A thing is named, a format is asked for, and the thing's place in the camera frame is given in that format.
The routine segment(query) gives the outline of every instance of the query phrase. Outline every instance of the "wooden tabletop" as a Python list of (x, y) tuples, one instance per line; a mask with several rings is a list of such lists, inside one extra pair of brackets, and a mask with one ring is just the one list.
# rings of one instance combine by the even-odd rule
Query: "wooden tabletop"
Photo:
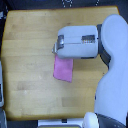
[(84, 117), (94, 110), (98, 81), (107, 72), (100, 57), (74, 60), (72, 83), (53, 77), (53, 44), (64, 26), (101, 24), (116, 7), (10, 11), (1, 61), (5, 112), (10, 120)]

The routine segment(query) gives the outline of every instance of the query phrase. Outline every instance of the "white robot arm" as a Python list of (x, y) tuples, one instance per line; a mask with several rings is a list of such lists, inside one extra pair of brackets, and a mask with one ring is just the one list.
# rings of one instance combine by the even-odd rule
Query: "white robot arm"
[(108, 16), (101, 32), (96, 26), (71, 26), (58, 32), (53, 53), (60, 58), (96, 58), (105, 49), (111, 58), (96, 90), (94, 113), (85, 128), (125, 128), (128, 112), (128, 25), (120, 15)]
[(4, 105), (3, 97), (3, 77), (2, 77), (2, 65), (0, 61), (0, 128), (7, 128), (6, 114), (2, 109)]

